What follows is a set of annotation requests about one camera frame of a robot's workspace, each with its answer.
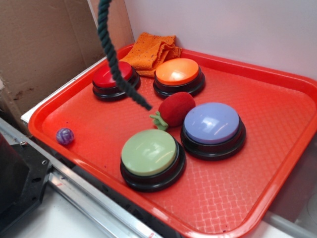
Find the red tray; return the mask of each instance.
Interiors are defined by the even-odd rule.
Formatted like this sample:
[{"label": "red tray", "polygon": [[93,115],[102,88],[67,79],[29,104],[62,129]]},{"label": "red tray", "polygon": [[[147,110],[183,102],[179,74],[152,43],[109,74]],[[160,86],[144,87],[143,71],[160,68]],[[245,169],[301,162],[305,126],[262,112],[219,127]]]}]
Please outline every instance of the red tray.
[{"label": "red tray", "polygon": [[[132,48],[118,51],[124,57]],[[134,134],[154,128],[149,114],[162,99],[153,80],[141,77],[139,92],[152,104],[148,112],[131,99],[102,102],[92,92],[94,66],[42,105],[31,117],[30,132],[75,164],[191,238],[232,238],[260,222],[317,129],[317,82],[309,78],[183,50],[206,77],[196,104],[221,102],[233,107],[247,129],[246,144],[218,162],[188,154],[181,179],[160,192],[140,193],[120,174],[120,153]],[[74,142],[61,146],[55,134],[68,127]],[[180,142],[180,127],[168,132]]]}]

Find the orange towel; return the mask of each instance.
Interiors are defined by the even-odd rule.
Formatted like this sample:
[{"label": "orange towel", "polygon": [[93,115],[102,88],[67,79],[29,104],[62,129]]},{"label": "orange towel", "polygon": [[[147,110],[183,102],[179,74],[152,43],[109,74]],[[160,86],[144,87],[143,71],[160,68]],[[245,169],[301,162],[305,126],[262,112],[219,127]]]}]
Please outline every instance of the orange towel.
[{"label": "orange towel", "polygon": [[182,49],[175,46],[175,38],[176,36],[155,36],[144,32],[120,61],[128,62],[141,76],[154,77],[160,64],[180,57]]}]

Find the purple button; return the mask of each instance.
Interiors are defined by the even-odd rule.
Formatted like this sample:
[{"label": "purple button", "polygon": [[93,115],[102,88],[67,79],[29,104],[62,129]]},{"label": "purple button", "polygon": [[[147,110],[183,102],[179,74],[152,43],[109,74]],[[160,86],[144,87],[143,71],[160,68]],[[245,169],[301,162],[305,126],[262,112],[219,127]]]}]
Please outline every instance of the purple button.
[{"label": "purple button", "polygon": [[202,144],[219,144],[238,131],[239,115],[223,103],[205,103],[193,108],[184,120],[187,135]]}]

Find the black object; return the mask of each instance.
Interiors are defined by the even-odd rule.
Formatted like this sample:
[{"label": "black object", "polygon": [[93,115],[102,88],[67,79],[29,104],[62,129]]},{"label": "black object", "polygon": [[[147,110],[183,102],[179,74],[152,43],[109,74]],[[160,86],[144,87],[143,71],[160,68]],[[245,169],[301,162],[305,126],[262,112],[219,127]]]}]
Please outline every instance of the black object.
[{"label": "black object", "polygon": [[178,93],[187,92],[192,96],[199,94],[205,87],[205,75],[199,67],[199,73],[195,79],[186,84],[170,86],[159,82],[156,74],[154,77],[153,87],[154,92],[161,98],[167,98],[168,96]]},{"label": "black object", "polygon": [[239,118],[239,126],[236,134],[222,143],[209,145],[194,141],[187,135],[184,125],[180,138],[186,151],[194,157],[202,160],[216,161],[226,159],[238,153],[245,143],[246,134],[246,128]]},{"label": "black object", "polygon": [[32,146],[10,146],[0,134],[0,236],[41,204],[50,167]]},{"label": "black object", "polygon": [[141,192],[155,192],[173,185],[184,173],[186,157],[183,147],[175,140],[176,156],[172,164],[159,174],[152,176],[138,176],[129,172],[121,161],[122,177],[129,187]]},{"label": "black object", "polygon": [[98,35],[104,49],[104,53],[109,61],[109,67],[111,74],[117,84],[117,86],[131,97],[137,104],[141,105],[148,111],[152,109],[152,106],[133,88],[131,84],[122,78],[120,69],[118,66],[118,59],[114,46],[111,42],[108,32],[108,14],[111,0],[100,0],[98,5]]},{"label": "black object", "polygon": [[[127,82],[135,89],[138,89],[140,87],[140,76],[134,68],[132,68],[132,75],[127,80]],[[122,92],[118,88],[118,86],[111,88],[101,88],[98,87],[94,82],[93,86],[94,94],[97,96],[98,99],[101,99],[103,101],[116,101],[127,97],[127,94],[125,92]]]}]

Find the light green button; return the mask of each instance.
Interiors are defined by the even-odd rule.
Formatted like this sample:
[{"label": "light green button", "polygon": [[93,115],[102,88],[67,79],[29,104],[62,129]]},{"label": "light green button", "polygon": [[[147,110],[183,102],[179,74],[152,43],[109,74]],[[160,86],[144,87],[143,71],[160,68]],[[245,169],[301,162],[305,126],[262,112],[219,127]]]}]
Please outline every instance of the light green button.
[{"label": "light green button", "polygon": [[174,138],[162,130],[144,130],[123,146],[121,159],[134,175],[156,175],[171,165],[176,156]]}]

